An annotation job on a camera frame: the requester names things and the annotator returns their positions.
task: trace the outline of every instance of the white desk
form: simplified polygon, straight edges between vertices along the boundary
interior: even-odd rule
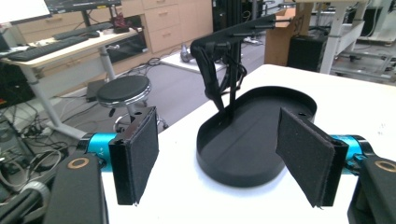
[[[363,28],[363,15],[369,0],[293,0],[296,3],[328,3],[335,7],[332,19],[332,29],[328,35],[326,49],[324,51],[320,73],[330,74],[334,57],[344,49],[353,50],[356,40],[361,36]],[[356,5],[356,14],[352,24],[345,25],[344,18],[347,8]]]
[[[61,122],[59,116],[50,103],[50,97],[56,95],[57,93],[69,90],[80,83],[103,74],[104,72],[107,72],[110,80],[114,79],[115,74],[105,46],[135,34],[135,31],[130,31],[129,33],[119,35],[101,34],[100,37],[91,38],[82,43],[76,44],[66,49],[55,51],[51,54],[36,58],[29,62],[13,62],[10,60],[2,60],[2,62],[14,64],[21,68],[30,87],[32,88],[32,91],[35,93],[35,96],[39,99],[40,104],[43,105],[43,108],[49,115],[51,120],[49,126],[52,129],[80,139],[85,135],[85,133]],[[99,50],[100,58],[92,59],[76,66],[69,67],[68,69],[52,76],[38,78],[42,68],[68,58],[78,57],[90,50]]]
[[[267,64],[244,79],[237,95],[274,85],[313,97],[323,131],[359,134],[378,156],[396,161],[396,88]],[[223,186],[204,174],[195,158],[196,135],[216,112],[208,102],[160,133],[160,154],[138,206],[117,205],[112,174],[103,173],[110,223],[348,223],[353,175],[342,176],[334,207],[321,210],[310,206],[286,169],[252,189]]]

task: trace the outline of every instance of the black plastic tray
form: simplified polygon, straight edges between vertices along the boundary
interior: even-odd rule
[[[260,87],[207,120],[197,136],[197,160],[211,178],[229,186],[254,187],[275,178],[285,166],[276,155],[280,107],[313,121],[317,104],[308,95],[283,87]]]

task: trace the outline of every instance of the monitor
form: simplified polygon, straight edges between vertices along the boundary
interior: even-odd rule
[[[44,0],[12,0],[0,7],[0,28],[50,17]]]
[[[45,0],[52,14],[120,6],[121,0]]]

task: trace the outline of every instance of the chair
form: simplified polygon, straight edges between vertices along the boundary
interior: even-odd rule
[[[143,102],[147,106],[148,95],[151,91],[151,83],[148,77],[145,76],[127,76],[120,77],[107,82],[96,93],[96,99],[100,105],[108,108],[126,107],[128,113],[117,118],[113,130],[116,133],[121,133],[123,129],[119,127],[120,121],[129,116],[131,122],[137,110],[135,103]],[[164,119],[157,115],[157,125],[162,123],[163,128],[168,128],[168,124]]]

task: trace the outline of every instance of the white table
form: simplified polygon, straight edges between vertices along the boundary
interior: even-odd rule
[[[51,54],[33,59],[29,62],[14,62],[3,59],[1,62],[17,65],[21,68],[29,83],[35,96],[42,104],[44,110],[49,115],[51,123],[48,125],[66,135],[80,139],[86,133],[76,128],[65,125],[61,122],[59,116],[55,112],[50,97],[76,87],[78,84],[97,77],[104,72],[107,72],[109,79],[114,79],[115,74],[113,67],[106,52],[106,45],[136,35],[136,32],[131,30],[129,33],[103,35],[97,38],[90,38],[87,41],[81,42],[66,49],[55,51]],[[100,57],[91,59],[87,62],[71,66],[68,69],[58,72],[57,74],[39,78],[40,70],[60,61],[65,61],[70,58],[77,58],[90,51],[99,51]]]
[[[320,73],[330,74],[334,57],[343,50],[353,50],[356,40],[361,36],[364,11],[368,0],[293,0],[296,3],[331,3],[335,7],[332,18],[332,29],[328,35],[326,49],[323,54]],[[356,5],[356,14],[351,25],[344,24],[347,8]]]
[[[320,129],[361,135],[378,156],[396,161],[395,87],[267,64],[246,77],[237,96],[260,86],[310,95],[318,104],[315,124]],[[210,179],[195,158],[196,136],[216,112],[208,102],[160,133],[160,154],[138,206],[117,205],[112,174],[103,173],[110,223],[348,223],[357,181],[353,175],[341,177],[334,206],[323,209],[310,206],[287,169],[251,189]]]

